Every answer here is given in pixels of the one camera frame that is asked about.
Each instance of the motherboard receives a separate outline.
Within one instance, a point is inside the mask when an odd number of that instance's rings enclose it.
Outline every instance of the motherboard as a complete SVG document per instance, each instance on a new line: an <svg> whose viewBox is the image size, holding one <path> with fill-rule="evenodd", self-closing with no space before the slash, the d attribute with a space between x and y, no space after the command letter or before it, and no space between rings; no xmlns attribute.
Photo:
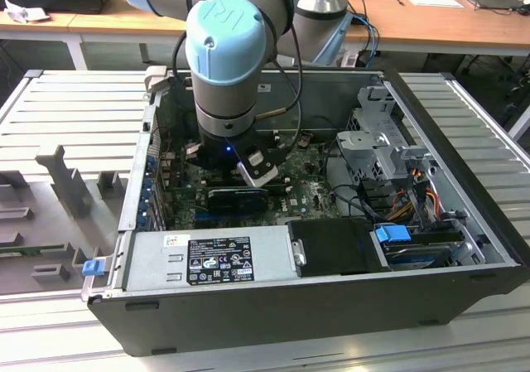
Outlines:
<svg viewBox="0 0 530 372"><path fill-rule="evenodd" d="M335 198L325 188L323 148L322 143L295 147L279 175L262 189L249 189L236 171L227 178L184 162L184 151L176 150L172 180L166 181L172 229L284 225L290 220L339 217ZM238 205L230 207L232 202Z"/></svg>

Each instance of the desk leg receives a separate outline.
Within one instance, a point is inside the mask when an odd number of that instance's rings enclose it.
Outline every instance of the desk leg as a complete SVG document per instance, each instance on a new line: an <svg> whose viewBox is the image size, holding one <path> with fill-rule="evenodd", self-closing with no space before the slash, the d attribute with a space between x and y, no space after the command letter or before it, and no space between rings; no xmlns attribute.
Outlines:
<svg viewBox="0 0 530 372"><path fill-rule="evenodd" d="M150 63L151 59L149 58L149 50L145 43L140 44L140 56L142 56L142 63Z"/></svg>
<svg viewBox="0 0 530 372"><path fill-rule="evenodd" d="M66 45L68 46L68 50L70 51L70 56L72 57L72 61L74 62L74 66L76 70L88 70L89 66L86 63L86 60L84 59L84 43L80 39L72 39L66 41Z"/></svg>
<svg viewBox="0 0 530 372"><path fill-rule="evenodd" d="M517 120L517 122L509 130L508 134L516 142L521 138L522 135L530 127L530 105L524 111L523 115Z"/></svg>

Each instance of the blue clip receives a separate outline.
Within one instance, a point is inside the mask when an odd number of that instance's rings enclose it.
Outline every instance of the blue clip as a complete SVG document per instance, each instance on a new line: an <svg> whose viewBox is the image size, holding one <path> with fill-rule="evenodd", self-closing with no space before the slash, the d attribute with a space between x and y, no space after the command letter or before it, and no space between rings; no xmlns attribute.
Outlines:
<svg viewBox="0 0 530 372"><path fill-rule="evenodd" d="M140 210L141 212L147 212L148 209L149 209L149 204L146 201L141 200L138 203L138 210Z"/></svg>
<svg viewBox="0 0 530 372"><path fill-rule="evenodd" d="M143 179L142 188L151 188L153 183L152 179Z"/></svg>
<svg viewBox="0 0 530 372"><path fill-rule="evenodd" d="M93 277L105 275L105 261L104 260L87 260L83 264L82 274L84 277Z"/></svg>
<svg viewBox="0 0 530 372"><path fill-rule="evenodd" d="M146 160L146 172L152 173L157 168L157 160L153 155L148 155Z"/></svg>
<svg viewBox="0 0 530 372"><path fill-rule="evenodd" d="M380 243L410 241L411 235L404 225L384 225L375 230Z"/></svg>
<svg viewBox="0 0 530 372"><path fill-rule="evenodd" d="M145 229L147 227L147 217L140 213L136 216L136 223L138 229Z"/></svg>
<svg viewBox="0 0 530 372"><path fill-rule="evenodd" d="M148 188L143 188L140 191L140 198L142 198L143 200L148 200L149 198L151 198L151 196L152 196L152 191Z"/></svg>

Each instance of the paper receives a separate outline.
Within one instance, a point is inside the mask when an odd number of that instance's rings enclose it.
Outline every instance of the paper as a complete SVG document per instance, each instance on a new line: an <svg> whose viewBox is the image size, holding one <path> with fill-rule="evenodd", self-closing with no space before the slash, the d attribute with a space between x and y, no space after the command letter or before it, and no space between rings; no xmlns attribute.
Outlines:
<svg viewBox="0 0 530 372"><path fill-rule="evenodd" d="M38 22L50 18L50 16L48 16L40 7L25 8L15 5L8 0L4 1L6 3L6 8L3 9L3 11L15 22L27 24L27 22Z"/></svg>
<svg viewBox="0 0 530 372"><path fill-rule="evenodd" d="M415 6L463 7L456 0L409 0Z"/></svg>

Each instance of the warning label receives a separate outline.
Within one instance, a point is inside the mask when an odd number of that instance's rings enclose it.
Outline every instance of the warning label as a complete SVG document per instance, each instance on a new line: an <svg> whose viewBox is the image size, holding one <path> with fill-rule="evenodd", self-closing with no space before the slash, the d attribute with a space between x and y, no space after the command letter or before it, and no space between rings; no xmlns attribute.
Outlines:
<svg viewBox="0 0 530 372"><path fill-rule="evenodd" d="M193 239L188 241L190 285L241 283L254 280L249 237Z"/></svg>

